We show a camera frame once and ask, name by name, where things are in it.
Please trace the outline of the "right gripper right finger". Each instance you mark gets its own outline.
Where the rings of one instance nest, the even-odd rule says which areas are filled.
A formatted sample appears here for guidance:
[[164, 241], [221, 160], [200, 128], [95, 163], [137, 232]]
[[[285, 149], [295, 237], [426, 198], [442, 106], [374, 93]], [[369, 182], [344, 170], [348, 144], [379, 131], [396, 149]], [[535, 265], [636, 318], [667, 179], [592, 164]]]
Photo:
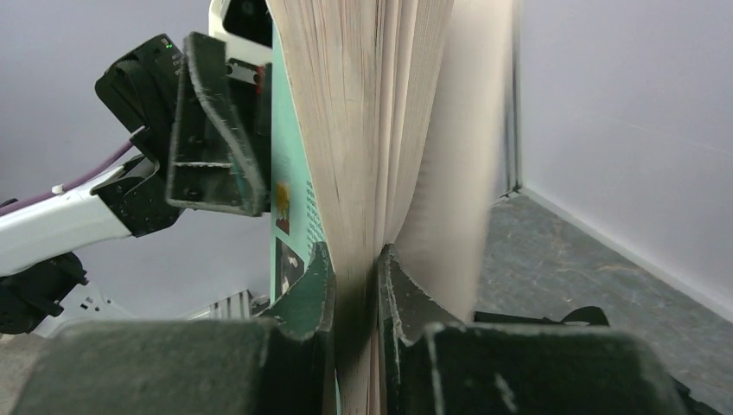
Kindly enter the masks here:
[[464, 323], [378, 260], [385, 414], [683, 414], [645, 343], [609, 328]]

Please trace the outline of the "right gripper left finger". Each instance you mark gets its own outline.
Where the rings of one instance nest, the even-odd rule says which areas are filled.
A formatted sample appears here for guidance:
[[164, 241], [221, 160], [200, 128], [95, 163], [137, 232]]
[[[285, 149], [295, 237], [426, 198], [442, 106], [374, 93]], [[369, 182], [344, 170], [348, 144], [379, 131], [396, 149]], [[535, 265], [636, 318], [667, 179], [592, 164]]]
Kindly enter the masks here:
[[335, 273], [305, 274], [250, 319], [84, 322], [36, 361], [15, 414], [333, 414]]

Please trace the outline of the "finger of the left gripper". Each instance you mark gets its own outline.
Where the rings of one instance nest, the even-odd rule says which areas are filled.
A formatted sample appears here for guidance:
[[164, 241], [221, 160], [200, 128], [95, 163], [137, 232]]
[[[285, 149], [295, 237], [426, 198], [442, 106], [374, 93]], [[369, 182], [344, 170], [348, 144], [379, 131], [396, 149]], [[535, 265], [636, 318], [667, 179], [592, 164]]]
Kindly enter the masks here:
[[248, 217], [269, 212], [268, 88], [265, 67], [227, 57], [226, 44], [211, 36], [186, 36], [169, 150], [169, 205]]

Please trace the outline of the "black student backpack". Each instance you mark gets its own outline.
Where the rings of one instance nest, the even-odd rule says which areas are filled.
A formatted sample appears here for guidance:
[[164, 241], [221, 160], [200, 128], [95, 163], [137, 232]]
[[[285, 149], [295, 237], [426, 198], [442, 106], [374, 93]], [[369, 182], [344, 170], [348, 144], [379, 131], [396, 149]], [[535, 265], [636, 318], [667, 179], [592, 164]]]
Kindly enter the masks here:
[[[581, 325], [581, 326], [609, 326], [609, 319], [604, 311], [597, 306], [584, 306], [573, 310], [560, 320], [552, 320], [549, 317], [535, 318], [528, 316], [511, 316], [484, 311], [475, 311], [474, 322], [481, 323], [506, 323], [506, 324], [544, 324], [544, 325]], [[711, 406], [694, 399], [691, 396], [691, 389], [674, 377], [671, 377], [675, 390], [685, 405], [688, 414], [697, 415], [721, 415], [721, 412]]]

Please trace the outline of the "teal book with barcode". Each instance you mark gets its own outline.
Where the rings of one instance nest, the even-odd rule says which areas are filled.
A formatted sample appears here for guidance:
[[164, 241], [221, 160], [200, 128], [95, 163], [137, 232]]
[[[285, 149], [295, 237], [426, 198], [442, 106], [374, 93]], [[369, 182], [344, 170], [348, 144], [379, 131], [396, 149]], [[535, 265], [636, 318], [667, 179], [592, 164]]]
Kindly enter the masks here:
[[268, 7], [336, 274], [341, 410], [377, 414], [382, 249], [450, 314], [473, 314], [519, 2]]

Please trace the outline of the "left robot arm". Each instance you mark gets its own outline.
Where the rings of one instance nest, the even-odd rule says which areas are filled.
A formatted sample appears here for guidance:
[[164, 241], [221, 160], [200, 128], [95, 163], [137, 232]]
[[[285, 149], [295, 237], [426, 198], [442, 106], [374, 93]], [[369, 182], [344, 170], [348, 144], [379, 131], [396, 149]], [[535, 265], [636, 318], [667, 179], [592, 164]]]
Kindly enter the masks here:
[[97, 80], [129, 132], [91, 172], [1, 206], [1, 332], [50, 337], [129, 312], [76, 252], [172, 227], [185, 210], [258, 218], [271, 201], [272, 20], [262, 1], [213, 1], [207, 33], [155, 35]]

